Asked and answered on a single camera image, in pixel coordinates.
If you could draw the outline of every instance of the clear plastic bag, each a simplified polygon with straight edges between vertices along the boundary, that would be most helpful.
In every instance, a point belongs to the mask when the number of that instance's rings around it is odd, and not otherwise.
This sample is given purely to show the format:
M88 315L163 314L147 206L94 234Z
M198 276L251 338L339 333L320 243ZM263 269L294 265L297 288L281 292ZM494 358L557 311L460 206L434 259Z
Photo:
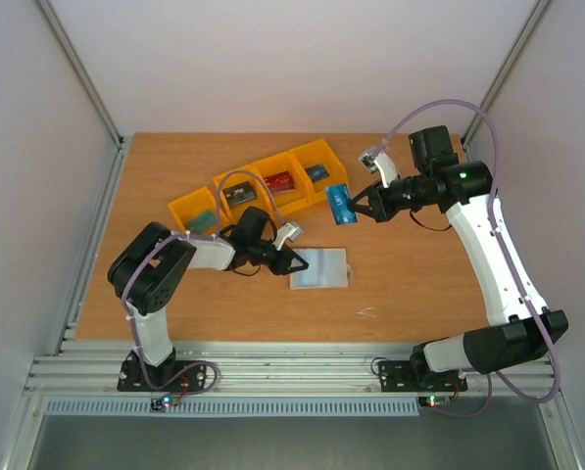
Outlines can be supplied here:
M344 248L302 248L295 250L310 267L290 276L290 289L348 287L350 266Z

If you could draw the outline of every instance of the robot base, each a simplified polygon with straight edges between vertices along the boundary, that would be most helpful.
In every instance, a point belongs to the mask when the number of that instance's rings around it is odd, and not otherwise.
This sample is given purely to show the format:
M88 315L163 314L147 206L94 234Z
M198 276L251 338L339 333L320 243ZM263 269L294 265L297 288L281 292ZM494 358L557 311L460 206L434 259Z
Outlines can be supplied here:
M198 362L195 360L176 360L176 352L172 351L172 354L160 365L153 367L147 365L148 376L153 384L161 387L164 385L172 376L179 372L185 366ZM119 392L144 392L144 393L156 393L156 392L200 392L205 388L205 382L207 380L207 367L204 365L195 366L188 369L183 373L188 380L187 388L185 387L185 380L182 377L178 377L172 383L163 387L162 389L152 389L146 383L142 368L140 366L139 357L134 351L126 357L122 363L120 369L120 375L118 380L118 391Z
M460 392L468 390L466 380L458 376L457 370L438 374L438 380L428 387L422 387L414 375L412 363L409 360L381 360L377 362L381 392L454 392L458 386Z

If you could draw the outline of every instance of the wooden table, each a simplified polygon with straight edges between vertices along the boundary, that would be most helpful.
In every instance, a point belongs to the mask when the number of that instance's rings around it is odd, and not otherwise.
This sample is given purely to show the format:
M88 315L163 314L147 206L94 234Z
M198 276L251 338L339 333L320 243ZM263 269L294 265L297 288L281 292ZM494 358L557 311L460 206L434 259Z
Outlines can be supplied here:
M349 172L357 194L377 175L359 164L377 134L136 134L125 164L76 338L130 339L119 300L107 282L112 261L150 221L176 229L167 203L213 176L324 137ZM460 142L454 138L454 147ZM389 155L413 174L408 138L395 137ZM344 247L354 278L346 289L291 291L289 279L263 269L245 278L188 271L169 304L173 340L420 342L486 325L479 285L455 231L432 232L403 212L377 224L336 226L328 203L298 211L299 247ZM436 208L419 219L447 224Z

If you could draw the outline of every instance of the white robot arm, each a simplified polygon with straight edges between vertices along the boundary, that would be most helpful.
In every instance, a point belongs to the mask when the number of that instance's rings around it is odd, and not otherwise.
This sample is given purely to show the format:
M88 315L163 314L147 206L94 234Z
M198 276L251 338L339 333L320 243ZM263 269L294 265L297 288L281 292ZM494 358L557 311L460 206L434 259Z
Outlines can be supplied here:
M400 178L389 157L372 149L360 161L381 179L355 196L349 209L377 222L402 210L417 212L438 206L460 236L473 266L486 305L490 327L414 347L411 367L420 387L438 381L448 371L475 369L482 374L544 355L547 347L526 302L531 302L553 342L568 328L562 310L550 311L529 279L506 228L501 201L495 197L491 223L488 214L492 175L483 162L461 164L445 126L423 129L410 136L417 176ZM506 254L507 247L525 292L519 292Z
M264 240L262 235L269 223L273 238ZM148 224L108 273L109 282L128 311L135 340L133 352L122 364L119 390L158 390L180 375L185 361L176 360L166 305L186 270L235 271L247 262L265 265L275 275L307 269L307 262L286 245L302 233L295 222L277 230L269 215L254 207L245 210L238 224L226 227L220 235L176 234L160 223Z

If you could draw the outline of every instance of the gray floor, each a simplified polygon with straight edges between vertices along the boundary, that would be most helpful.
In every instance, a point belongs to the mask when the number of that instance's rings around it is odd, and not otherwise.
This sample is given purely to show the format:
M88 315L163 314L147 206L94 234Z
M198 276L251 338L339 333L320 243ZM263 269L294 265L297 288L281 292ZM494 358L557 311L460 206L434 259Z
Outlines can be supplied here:
M477 401L464 399L463 406ZM46 417L31 469L551 469L540 412L474 419Z

